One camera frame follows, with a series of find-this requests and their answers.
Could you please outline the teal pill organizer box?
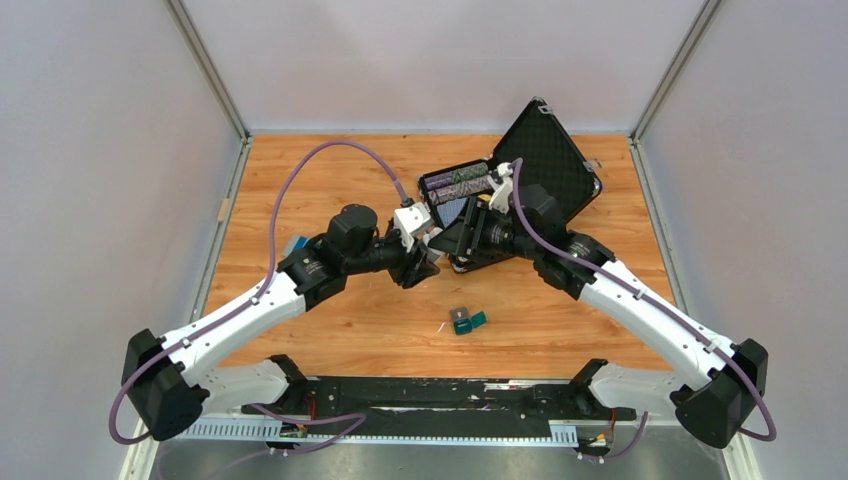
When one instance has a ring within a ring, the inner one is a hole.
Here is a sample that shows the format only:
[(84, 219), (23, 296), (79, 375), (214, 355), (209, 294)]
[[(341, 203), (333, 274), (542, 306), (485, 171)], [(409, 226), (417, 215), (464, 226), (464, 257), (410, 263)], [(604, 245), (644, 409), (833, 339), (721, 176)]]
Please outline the teal pill organizer box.
[(487, 323), (487, 316), (483, 311), (472, 314), (467, 307), (451, 309), (449, 315), (453, 331), (458, 336), (470, 334)]

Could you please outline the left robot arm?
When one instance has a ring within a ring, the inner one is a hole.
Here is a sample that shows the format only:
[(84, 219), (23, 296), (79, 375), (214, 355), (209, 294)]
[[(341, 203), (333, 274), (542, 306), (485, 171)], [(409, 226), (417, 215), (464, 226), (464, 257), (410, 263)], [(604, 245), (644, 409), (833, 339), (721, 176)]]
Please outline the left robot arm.
[(376, 213), (351, 204), (324, 233), (293, 250), (257, 285), (184, 327), (156, 336), (144, 329), (127, 344), (113, 406), (129, 399), (146, 427), (143, 439), (171, 439), (204, 415), (251, 403), (298, 411), (306, 386), (275, 360), (248, 367), (220, 363), (270, 328), (312, 310), (345, 289), (353, 275), (386, 271), (403, 289), (438, 274), (430, 240), (440, 233), (421, 203), (394, 211), (377, 232)]

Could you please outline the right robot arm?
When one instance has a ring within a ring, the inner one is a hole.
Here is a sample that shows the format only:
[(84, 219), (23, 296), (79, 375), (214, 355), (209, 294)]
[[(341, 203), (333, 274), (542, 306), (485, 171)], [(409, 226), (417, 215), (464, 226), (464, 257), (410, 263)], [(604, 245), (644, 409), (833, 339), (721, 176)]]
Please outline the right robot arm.
[(584, 417), (627, 407), (672, 415), (700, 442), (723, 449), (764, 409), (769, 354), (754, 339), (736, 342), (698, 323), (641, 281), (595, 238), (567, 228), (557, 201), (539, 185), (514, 192), (504, 210), (467, 204), (430, 248), (473, 265), (520, 257), (549, 286), (609, 316), (670, 366), (628, 370), (606, 360), (571, 390)]

